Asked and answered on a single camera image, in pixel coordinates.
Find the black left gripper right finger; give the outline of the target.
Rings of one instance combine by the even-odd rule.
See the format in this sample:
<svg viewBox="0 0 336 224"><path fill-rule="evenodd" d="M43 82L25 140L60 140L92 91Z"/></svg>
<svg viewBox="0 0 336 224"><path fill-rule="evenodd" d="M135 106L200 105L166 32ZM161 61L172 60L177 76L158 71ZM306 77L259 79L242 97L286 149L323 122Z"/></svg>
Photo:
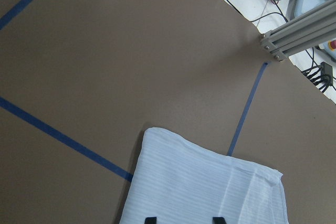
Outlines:
<svg viewBox="0 0 336 224"><path fill-rule="evenodd" d="M213 224L226 224L224 217L213 217Z"/></svg>

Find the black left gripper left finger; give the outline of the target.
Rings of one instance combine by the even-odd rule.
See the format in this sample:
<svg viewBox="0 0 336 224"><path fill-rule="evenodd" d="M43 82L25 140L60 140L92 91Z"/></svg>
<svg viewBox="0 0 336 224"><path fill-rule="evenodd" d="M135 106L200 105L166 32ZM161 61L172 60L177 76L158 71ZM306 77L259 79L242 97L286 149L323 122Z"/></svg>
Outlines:
<svg viewBox="0 0 336 224"><path fill-rule="evenodd" d="M144 224L157 224L157 217L146 217Z"/></svg>

